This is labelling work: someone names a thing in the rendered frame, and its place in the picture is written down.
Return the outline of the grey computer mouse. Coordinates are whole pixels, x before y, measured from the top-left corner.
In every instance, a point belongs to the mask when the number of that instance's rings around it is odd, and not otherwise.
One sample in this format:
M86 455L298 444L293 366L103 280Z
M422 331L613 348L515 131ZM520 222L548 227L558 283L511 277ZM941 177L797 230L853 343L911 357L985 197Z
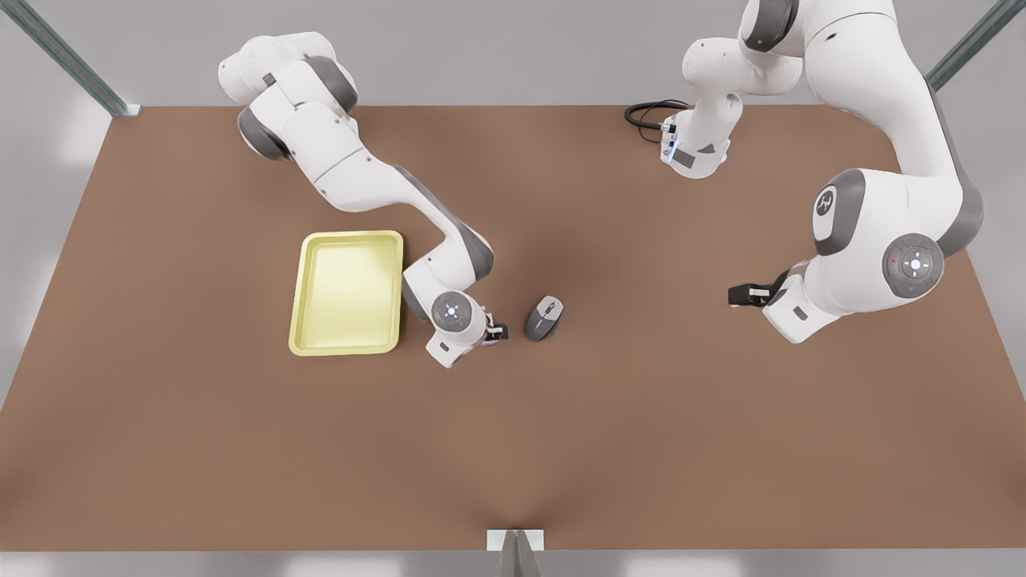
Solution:
M553 296L545 296L534 307L525 321L525 336L531 342L541 342L550 337L559 325L563 303Z

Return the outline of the yellow rectangular tray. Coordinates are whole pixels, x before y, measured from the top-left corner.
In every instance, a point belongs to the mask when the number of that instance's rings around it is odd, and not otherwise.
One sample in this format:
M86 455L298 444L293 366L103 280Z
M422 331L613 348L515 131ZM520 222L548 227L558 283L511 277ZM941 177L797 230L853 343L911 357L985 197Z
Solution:
M297 357L391 351L398 343L404 242L391 230L319 232L301 245L289 349Z

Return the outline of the silver frame post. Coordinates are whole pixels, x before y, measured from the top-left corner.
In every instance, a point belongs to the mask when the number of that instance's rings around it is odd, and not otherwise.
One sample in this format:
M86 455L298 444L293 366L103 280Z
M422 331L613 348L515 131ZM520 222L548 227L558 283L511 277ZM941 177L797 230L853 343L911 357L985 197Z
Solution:
M487 550L499 552L495 577L543 577L535 557L543 551L541 529L490 529Z
M114 118L139 117L142 106L126 103L26 0L0 0L0 11L38 45Z
M930 69L926 81L931 89L941 91L1022 10L1026 10L1026 0L996 0L986 14L975 22L964 36Z

